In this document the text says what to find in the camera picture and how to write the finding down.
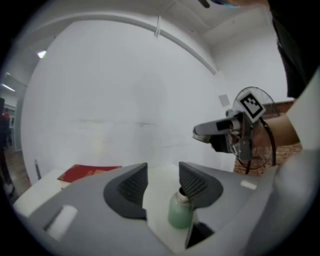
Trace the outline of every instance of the white wall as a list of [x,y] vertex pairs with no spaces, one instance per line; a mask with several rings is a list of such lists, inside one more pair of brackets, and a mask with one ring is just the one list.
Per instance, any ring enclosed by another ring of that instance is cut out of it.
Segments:
[[16,81],[28,86],[29,80],[34,70],[34,66],[30,66],[26,59],[24,50],[12,49],[11,54],[7,57],[7,62],[3,66],[3,73],[8,72]]
[[259,87],[275,102],[287,97],[285,69],[273,27],[250,29],[213,49],[213,58],[225,79],[225,91],[233,103],[245,87]]
[[21,87],[19,91],[19,97],[15,106],[15,115],[14,115],[14,150],[20,151],[22,150],[22,142],[21,142],[21,118],[22,118],[22,109],[25,100],[26,87]]
[[221,167],[221,154],[192,138],[223,118],[221,84],[196,58],[152,31],[78,21],[39,62],[22,110],[24,162],[32,183],[73,164]]

